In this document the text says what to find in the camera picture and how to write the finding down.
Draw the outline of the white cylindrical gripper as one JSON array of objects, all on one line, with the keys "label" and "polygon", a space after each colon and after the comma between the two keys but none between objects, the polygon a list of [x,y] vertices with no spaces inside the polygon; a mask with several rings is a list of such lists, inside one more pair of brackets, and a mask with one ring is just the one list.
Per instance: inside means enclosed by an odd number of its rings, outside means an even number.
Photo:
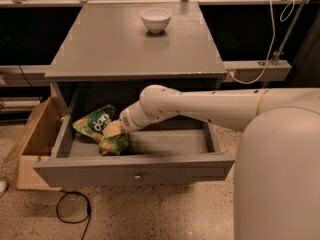
[{"label": "white cylindrical gripper", "polygon": [[140,101],[137,101],[120,113],[119,120],[112,121],[103,129],[103,135],[111,138],[127,132],[139,131],[156,121],[156,116],[147,113]]}]

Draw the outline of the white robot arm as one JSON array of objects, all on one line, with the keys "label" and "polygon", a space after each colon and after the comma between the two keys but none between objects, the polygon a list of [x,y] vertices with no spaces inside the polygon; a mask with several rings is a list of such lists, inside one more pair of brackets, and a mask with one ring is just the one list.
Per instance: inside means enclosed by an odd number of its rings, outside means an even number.
[{"label": "white robot arm", "polygon": [[241,132],[235,240],[320,240],[320,89],[181,92],[146,87],[103,131],[138,131],[176,115]]}]

